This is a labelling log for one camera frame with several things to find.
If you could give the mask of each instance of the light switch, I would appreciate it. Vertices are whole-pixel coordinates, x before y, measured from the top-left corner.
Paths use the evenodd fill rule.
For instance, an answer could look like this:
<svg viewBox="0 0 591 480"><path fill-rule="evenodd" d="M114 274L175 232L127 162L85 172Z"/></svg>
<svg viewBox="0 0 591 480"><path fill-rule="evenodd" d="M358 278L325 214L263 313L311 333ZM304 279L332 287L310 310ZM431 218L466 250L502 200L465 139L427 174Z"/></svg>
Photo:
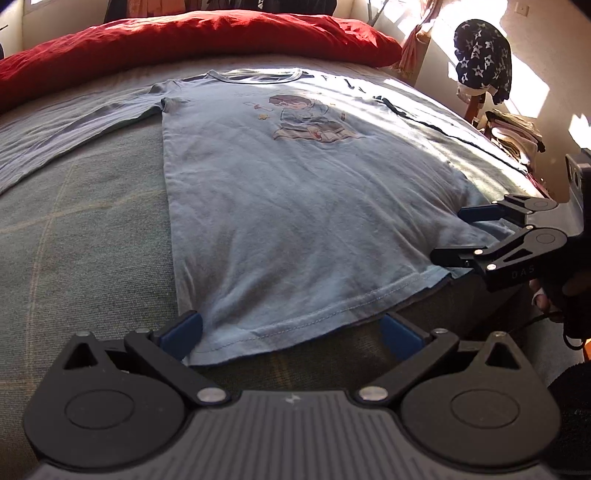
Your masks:
<svg viewBox="0 0 591 480"><path fill-rule="evenodd" d="M527 17L527 14L530 13L530 6L522 2L517 2L515 4L515 12L519 13L520 15L523 15L524 17Z"/></svg>

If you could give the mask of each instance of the stitching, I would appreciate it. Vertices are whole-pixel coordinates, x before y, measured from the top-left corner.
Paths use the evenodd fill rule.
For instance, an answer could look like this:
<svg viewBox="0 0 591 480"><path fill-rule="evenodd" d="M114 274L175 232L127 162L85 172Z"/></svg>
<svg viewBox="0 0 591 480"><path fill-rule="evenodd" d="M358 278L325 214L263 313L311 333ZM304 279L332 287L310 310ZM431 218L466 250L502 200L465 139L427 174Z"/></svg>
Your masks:
<svg viewBox="0 0 591 480"><path fill-rule="evenodd" d="M222 345L222 346L220 346L220 347L217 347L217 348L213 348L213 349L211 349L211 350L200 350L200 351L197 351L197 352L195 352L195 353L196 353L196 354L200 354L200 353L210 353L210 352L217 352L218 350L221 350L222 348L226 348L227 346L231 346L231 345L234 345L234 344L236 344L236 343L241 343L241 342L252 342L252 341L255 341L255 340L260 340L260 339L262 339L262 338L270 338L270 337L273 337L273 336L276 336L276 335L281 335L281 334L283 334L283 333L292 332L292 331L294 331L294 330L298 330L298 329L300 329L300 328L309 327L310 325L315 325L316 323L320 323L320 322L322 322L323 320L326 320L326 319L329 319L329 318L331 318L331 317L333 317L333 316L335 316L335 315L338 315L339 313L348 312L349 310L353 310L353 309L356 309L356 308L359 308L359 307L364 307L364 306L366 306L366 305L369 305L370 303L373 303L373 302L376 302L376 301L378 301L378 300L381 300L381 299L383 299L384 297L387 297L388 295L390 295L391 293L393 293L393 292L395 292L395 291L397 291L397 290L400 290L401 288L404 288L404 287L406 287L406 286L409 286L411 283L414 283L414 282L416 282L417 280L419 280L419 278L416 278L415 280L409 280L408 282L406 282L406 283L404 283L404 284L402 284L402 285L400 285L400 286L398 286L398 287L396 287L396 288L393 288L392 290L390 290L390 291L388 291L388 292L384 293L384 294L383 294L381 297L378 297L378 298L376 298L376 299L373 299L373 300L369 300L369 301L367 301L367 302L365 302L365 303L360 303L360 304L357 304L357 305L353 305L352 307L348 307L348 308L346 308L346 309L343 309L343 310L339 310L338 312L331 313L330 315L327 315L326 317L322 317L321 319L315 320L315 321L313 321L313 322L310 322L310 323L306 323L305 325L299 325L299 326L297 326L297 327L288 328L288 329L286 329L286 330L282 330L282 331L280 331L280 332L275 332L275 333L268 333L267 335L261 335L261 336L257 336L256 338L245 338L245 339L242 339L242 340L236 340L236 341L234 341L234 342L227 343L227 344L225 344L225 345ZM371 292L369 292L369 294L373 293L373 292L374 292L374 291L376 291L376 290L379 290L379 289L378 289L378 288L376 288L375 290L372 290Z"/></svg>
<svg viewBox="0 0 591 480"><path fill-rule="evenodd" d="M27 220L26 222L19 222L19 223L16 223L15 225L0 228L0 234L18 232L19 230L23 230L23 229L28 228L30 226L36 225L37 223L41 223L46 220L49 220L51 217L61 218L61 217L67 216L67 215L72 215L73 213L80 213L80 212L85 212L88 210L107 209L107 208L111 208L113 206L121 205L121 204L123 204L125 202L129 202L131 200L135 200L137 198L151 196L151 195L158 195L160 193L165 193L165 192L166 192L166 190L147 190L146 192L138 192L138 193L130 194L129 196L122 197L119 200L116 200L114 202L97 202L97 203L89 203L87 205L82 205L82 206L78 206L78 207L71 207L71 208L68 208L65 210L61 210L59 212L54 212L54 213L50 213L49 215L35 218L33 220Z"/></svg>
<svg viewBox="0 0 591 480"><path fill-rule="evenodd" d="M43 228L43 232L41 233L41 238L39 239L39 245L37 247L37 253L35 254L35 258L33 260L33 271L31 273L31 284L29 287L29 302L28 302L28 309L27 314L25 315L25 375L27 376L27 392L33 393L34 386L35 386L35 379L33 378L33 362L34 362L34 352L33 352L33 334L34 334L34 315L35 315L35 307L37 304L37 287L39 286L39 278L41 276L41 262L43 260L43 253L45 253L45 247L47 243L47 239L49 238L49 230L51 225L53 224L53 220L55 218L55 213L57 210L57 206L66 190L66 185L72 176L72 172L74 171L74 167L76 166L73 163L66 173L66 177L64 178L64 182L61 184L59 191L57 192L56 199L53 201L53 205L51 207L51 213L48 216L47 223Z"/></svg>

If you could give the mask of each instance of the folded clothes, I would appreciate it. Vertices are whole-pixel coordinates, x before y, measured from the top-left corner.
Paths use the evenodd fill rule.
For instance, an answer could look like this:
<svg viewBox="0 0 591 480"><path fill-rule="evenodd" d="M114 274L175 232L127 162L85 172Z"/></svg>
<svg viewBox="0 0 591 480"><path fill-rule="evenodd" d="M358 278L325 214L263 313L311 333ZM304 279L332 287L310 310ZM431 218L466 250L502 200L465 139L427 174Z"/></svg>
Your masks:
<svg viewBox="0 0 591 480"><path fill-rule="evenodd" d="M486 118L489 122L501 121L513 125L525 132L528 132L532 137L535 138L538 144L538 152L545 152L546 147L542 142L542 133L536 128L536 126L519 115L513 115L511 113L503 113L500 110L493 109L486 112Z"/></svg>
<svg viewBox="0 0 591 480"><path fill-rule="evenodd" d="M523 157L527 157L528 164L535 160L535 155L538 153L537 143L520 136L519 133L508 128L493 127L491 133L499 140L510 143L518 150L519 157L516 157L516 160L520 163L524 163Z"/></svg>
<svg viewBox="0 0 591 480"><path fill-rule="evenodd" d="M535 143L536 144L536 149L537 149L537 144L538 144L537 139L532 134L530 134L527 130L525 130L525 129L521 128L521 127L516 127L513 124L510 124L510 123L507 123L507 122L503 122L501 120L493 120L492 122L489 123L489 126L491 128L498 127L498 128L504 128L504 129L507 129L507 130L512 130L515 133L517 133L520 136L522 136L523 138L525 138L526 140L529 140L530 142Z"/></svg>

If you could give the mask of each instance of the hand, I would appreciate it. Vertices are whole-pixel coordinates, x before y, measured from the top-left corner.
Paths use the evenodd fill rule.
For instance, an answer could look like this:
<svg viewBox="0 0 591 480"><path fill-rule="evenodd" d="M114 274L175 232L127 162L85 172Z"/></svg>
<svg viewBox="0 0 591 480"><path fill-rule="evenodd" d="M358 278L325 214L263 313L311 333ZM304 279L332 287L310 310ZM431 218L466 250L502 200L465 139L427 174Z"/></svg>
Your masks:
<svg viewBox="0 0 591 480"><path fill-rule="evenodd" d="M539 280L531 280L530 288L534 291L534 303L542 312L548 313L552 302L541 288ZM576 297L591 288L591 270L581 270L575 273L562 287L562 293L567 297Z"/></svg>

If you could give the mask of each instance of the pink curtain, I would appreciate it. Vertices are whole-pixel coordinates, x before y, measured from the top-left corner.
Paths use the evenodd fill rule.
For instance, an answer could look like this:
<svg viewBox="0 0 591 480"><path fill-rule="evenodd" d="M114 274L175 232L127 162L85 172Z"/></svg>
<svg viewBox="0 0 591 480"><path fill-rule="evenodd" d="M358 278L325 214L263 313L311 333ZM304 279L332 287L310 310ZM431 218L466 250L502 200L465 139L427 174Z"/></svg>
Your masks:
<svg viewBox="0 0 591 480"><path fill-rule="evenodd" d="M423 28L427 27L429 23L437 18L443 3L443 0L420 1L421 21L416 27L414 27L411 34L404 41L404 45L402 45L402 58L395 66L396 70L405 78L411 77L417 67L417 43L421 41L420 37L423 37L423 40L425 41L430 36L429 31L424 31Z"/></svg>

